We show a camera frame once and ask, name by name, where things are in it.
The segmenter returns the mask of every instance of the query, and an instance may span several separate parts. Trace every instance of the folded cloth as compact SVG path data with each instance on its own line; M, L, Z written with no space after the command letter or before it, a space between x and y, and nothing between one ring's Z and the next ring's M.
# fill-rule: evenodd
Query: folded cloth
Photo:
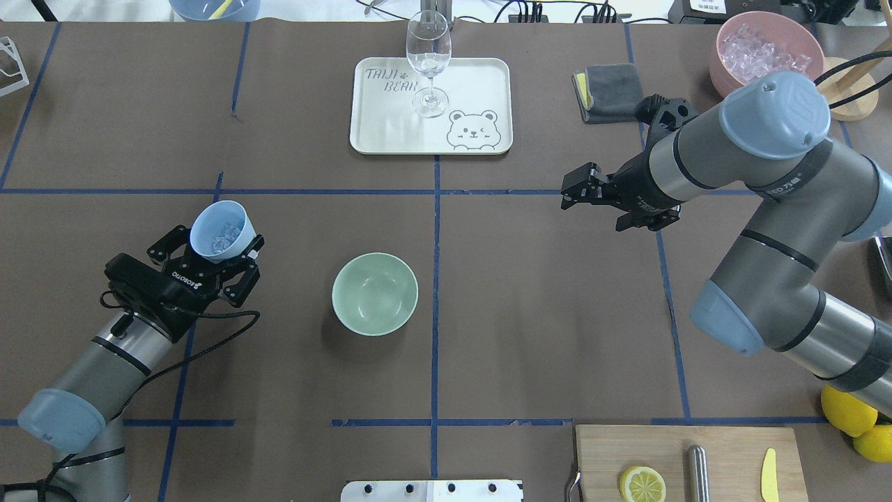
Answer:
M573 75L582 121L589 124L635 121L644 99L634 64L599 64Z

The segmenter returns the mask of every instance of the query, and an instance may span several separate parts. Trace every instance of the cartoon bear face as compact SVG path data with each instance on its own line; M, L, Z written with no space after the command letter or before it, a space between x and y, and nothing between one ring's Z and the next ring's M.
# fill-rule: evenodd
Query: cartoon bear face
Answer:
M449 118L452 127L446 139L457 150L494 150L501 141L501 134L496 128L499 117L492 110L479 115L455 110Z

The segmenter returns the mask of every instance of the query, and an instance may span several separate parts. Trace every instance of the lemon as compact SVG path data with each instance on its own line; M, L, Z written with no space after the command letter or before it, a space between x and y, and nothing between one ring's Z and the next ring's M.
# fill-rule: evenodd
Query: lemon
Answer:
M625 502L664 502L666 483L657 471L635 465L620 477L619 493Z
M830 424L853 438L869 431L877 423L876 409L829 385L821 389L821 408Z
M892 462L892 425L875 425L852 439L855 451L872 462Z

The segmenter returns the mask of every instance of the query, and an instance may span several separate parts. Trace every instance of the halved lemon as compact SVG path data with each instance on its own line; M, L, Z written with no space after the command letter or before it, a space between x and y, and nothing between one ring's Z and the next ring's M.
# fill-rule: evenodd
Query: halved lemon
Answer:
M619 493L625 502L664 502L666 483L657 471L635 465L626 469L620 477Z

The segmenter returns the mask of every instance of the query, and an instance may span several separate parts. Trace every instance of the light green bowl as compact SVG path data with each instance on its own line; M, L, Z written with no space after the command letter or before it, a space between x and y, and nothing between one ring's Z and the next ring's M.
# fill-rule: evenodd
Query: light green bowl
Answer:
M380 337L409 320L418 303L415 273L400 258L369 253L350 260L334 279L332 306L349 330Z

